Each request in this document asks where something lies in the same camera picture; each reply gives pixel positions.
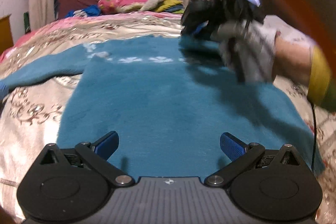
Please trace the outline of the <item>right forearm yellow sleeve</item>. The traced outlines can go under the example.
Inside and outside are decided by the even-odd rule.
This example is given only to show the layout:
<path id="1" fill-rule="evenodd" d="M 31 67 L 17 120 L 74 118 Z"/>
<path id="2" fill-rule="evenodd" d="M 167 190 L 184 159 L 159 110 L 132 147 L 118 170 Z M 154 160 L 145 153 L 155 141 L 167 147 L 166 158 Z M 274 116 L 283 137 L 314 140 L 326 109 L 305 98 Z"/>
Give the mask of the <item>right forearm yellow sleeve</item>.
<path id="1" fill-rule="evenodd" d="M 318 46 L 306 47 L 275 38 L 272 75 L 286 77 L 307 87 L 307 98 L 315 105 L 335 112 L 335 75 Z"/>

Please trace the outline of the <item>right hand grey glove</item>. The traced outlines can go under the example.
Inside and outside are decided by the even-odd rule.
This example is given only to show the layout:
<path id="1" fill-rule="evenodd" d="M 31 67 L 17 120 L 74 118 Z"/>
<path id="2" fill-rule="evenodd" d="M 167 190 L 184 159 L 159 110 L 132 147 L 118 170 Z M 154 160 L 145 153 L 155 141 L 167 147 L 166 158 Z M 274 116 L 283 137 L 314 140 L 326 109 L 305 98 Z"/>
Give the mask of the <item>right hand grey glove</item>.
<path id="1" fill-rule="evenodd" d="M 224 64 L 241 72 L 245 82 L 271 83 L 277 30 L 257 21 L 228 21 L 212 39 L 219 43 Z"/>

